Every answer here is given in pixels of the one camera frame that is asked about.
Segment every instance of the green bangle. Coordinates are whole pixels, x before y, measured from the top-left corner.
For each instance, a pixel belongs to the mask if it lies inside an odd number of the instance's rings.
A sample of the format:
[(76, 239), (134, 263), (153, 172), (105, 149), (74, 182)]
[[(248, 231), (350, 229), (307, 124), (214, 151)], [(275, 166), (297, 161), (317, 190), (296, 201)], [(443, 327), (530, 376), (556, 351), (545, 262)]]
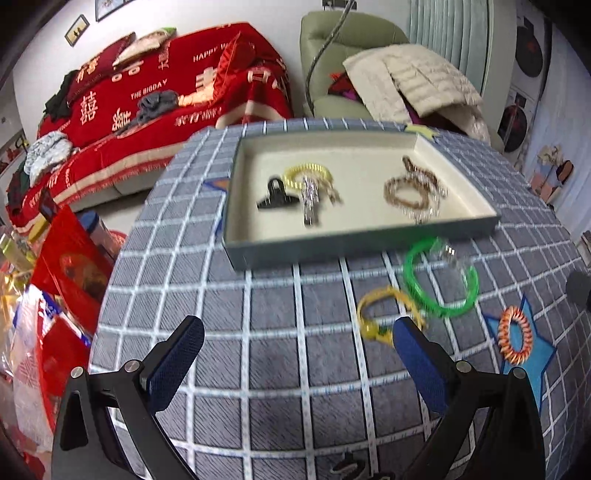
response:
[(402, 271), (404, 283), (414, 301), (429, 313), (433, 313), (439, 318), (457, 317), (468, 312), (476, 303), (479, 289), (478, 272), (472, 265), (466, 269), (460, 269), (467, 296), (464, 303), (459, 307), (444, 307), (437, 300), (432, 299), (418, 283), (414, 274), (414, 260), (419, 254), (429, 252), (437, 241), (436, 238), (428, 238), (413, 245), (404, 260), (404, 269)]

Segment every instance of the black cloth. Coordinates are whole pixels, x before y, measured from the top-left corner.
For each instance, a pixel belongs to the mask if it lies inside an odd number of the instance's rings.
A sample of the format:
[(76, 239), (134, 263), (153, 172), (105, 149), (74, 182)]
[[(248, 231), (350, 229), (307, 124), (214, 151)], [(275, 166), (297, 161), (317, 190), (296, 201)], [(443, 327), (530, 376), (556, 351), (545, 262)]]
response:
[(135, 118), (117, 131), (117, 135), (128, 128), (143, 125), (178, 107), (178, 93), (172, 90), (149, 93), (138, 102), (138, 113)]
[(29, 175), (25, 173), (25, 162), (23, 161), (8, 184), (8, 210), (13, 215), (18, 215), (22, 209), (22, 201), (27, 194), (30, 185)]
[(60, 91), (51, 97), (45, 104), (45, 112), (51, 117), (51, 121), (55, 122), (60, 118), (70, 118), (72, 116), (72, 109), (66, 102), (66, 96), (70, 90), (72, 81), (78, 75), (79, 70), (72, 70), (66, 74), (64, 80), (61, 83)]

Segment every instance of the orange spiral hair tie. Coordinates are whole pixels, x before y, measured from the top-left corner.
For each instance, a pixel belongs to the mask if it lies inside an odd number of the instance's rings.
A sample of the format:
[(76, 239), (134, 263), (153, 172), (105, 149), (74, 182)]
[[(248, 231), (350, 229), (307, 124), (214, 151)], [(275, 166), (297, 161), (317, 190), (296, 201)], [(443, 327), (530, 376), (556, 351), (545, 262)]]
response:
[[(509, 326), (512, 320), (519, 325), (523, 336), (523, 345), (518, 352), (515, 351), (509, 341)], [(498, 336), (501, 354), (510, 364), (521, 365), (529, 358), (534, 346), (534, 335), (531, 333), (530, 322), (519, 308), (511, 306), (503, 312), (499, 322)]]

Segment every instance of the brown beaded bracelet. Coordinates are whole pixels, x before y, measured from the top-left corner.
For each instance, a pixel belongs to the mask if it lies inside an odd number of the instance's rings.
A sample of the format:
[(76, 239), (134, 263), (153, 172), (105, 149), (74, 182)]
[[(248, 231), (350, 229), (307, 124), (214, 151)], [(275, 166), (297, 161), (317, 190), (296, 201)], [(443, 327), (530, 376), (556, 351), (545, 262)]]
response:
[[(416, 190), (421, 196), (420, 202), (409, 202), (397, 196), (402, 187), (410, 187)], [(384, 199), (395, 207), (406, 207), (412, 210), (427, 210), (429, 207), (429, 191), (418, 180), (409, 177), (390, 179), (384, 184)]]

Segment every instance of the tray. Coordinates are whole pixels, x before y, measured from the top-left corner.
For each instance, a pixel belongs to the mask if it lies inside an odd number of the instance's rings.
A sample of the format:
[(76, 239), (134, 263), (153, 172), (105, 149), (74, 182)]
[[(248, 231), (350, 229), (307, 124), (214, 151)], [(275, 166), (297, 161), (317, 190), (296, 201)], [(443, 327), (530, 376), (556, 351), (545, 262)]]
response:
[[(440, 214), (416, 225), (384, 200), (384, 183), (405, 174), (402, 157), (433, 171), (448, 188)], [(301, 203), (258, 210), (271, 176), (300, 163), (330, 170), (342, 203), (323, 197), (319, 225), (307, 228)], [(401, 194), (418, 200), (418, 194)], [(322, 131), (244, 138), (236, 150), (224, 214), (223, 245), (236, 270), (328, 260), (408, 247), (426, 236), (488, 236), (501, 218), (433, 144), (417, 134)]]

